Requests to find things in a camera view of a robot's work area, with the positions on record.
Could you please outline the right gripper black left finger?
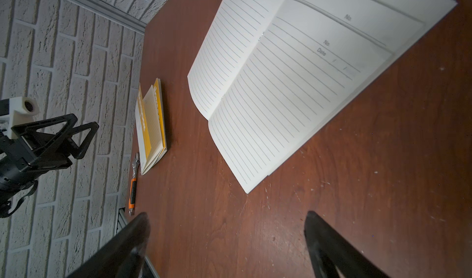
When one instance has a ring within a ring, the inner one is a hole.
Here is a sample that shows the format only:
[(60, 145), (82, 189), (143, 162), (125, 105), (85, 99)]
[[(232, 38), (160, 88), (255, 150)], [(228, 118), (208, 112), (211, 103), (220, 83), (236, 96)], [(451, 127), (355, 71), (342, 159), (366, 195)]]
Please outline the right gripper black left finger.
[(142, 243), (147, 247), (150, 232), (149, 217), (147, 213), (142, 212), (69, 276), (71, 278), (136, 278), (137, 271), (134, 275), (124, 276), (123, 266), (132, 248)]

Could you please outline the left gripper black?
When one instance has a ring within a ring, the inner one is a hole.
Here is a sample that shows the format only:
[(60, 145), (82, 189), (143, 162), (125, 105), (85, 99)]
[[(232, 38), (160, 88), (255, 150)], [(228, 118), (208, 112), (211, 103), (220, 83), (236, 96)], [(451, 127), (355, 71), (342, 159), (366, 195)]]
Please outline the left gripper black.
[(82, 159), (97, 134), (96, 122), (75, 127), (75, 114), (13, 126), (18, 139), (1, 137), (1, 196), (28, 189), (41, 175), (72, 165), (69, 156)]

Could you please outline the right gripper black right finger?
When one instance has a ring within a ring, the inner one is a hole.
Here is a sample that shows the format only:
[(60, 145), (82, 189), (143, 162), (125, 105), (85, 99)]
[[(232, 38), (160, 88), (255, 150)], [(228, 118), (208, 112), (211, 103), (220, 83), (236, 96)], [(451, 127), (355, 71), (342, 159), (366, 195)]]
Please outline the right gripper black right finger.
[(309, 211), (304, 236), (317, 278), (386, 278), (388, 275), (365, 258), (314, 211)]

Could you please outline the lined notebook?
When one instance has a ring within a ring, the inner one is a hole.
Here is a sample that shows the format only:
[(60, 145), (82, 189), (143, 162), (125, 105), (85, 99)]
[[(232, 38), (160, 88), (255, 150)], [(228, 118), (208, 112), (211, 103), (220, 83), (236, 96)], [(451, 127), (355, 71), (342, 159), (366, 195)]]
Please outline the lined notebook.
[(454, 0), (222, 0), (188, 73), (246, 193), (456, 6)]
[(138, 91), (135, 106), (140, 169), (145, 175), (168, 150), (163, 116), (161, 80), (156, 79), (146, 95)]

